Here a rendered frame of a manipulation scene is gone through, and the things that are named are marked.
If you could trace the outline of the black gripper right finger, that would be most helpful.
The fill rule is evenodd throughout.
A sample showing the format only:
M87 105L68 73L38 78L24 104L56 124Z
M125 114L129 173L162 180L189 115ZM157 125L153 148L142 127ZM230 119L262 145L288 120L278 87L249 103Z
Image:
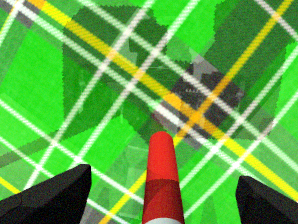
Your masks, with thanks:
M249 175L238 177L235 200L241 224L298 224L298 202Z

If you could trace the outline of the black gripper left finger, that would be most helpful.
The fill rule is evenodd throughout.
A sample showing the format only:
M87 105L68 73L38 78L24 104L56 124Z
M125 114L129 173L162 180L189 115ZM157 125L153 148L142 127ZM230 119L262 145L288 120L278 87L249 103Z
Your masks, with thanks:
M80 224L92 188L80 164L0 201L0 224Z

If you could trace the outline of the red peg with white band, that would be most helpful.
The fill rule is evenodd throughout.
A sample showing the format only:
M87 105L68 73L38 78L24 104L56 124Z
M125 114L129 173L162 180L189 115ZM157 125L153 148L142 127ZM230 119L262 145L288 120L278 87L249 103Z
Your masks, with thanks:
M141 224L185 224L182 206L173 136L164 131L153 133Z

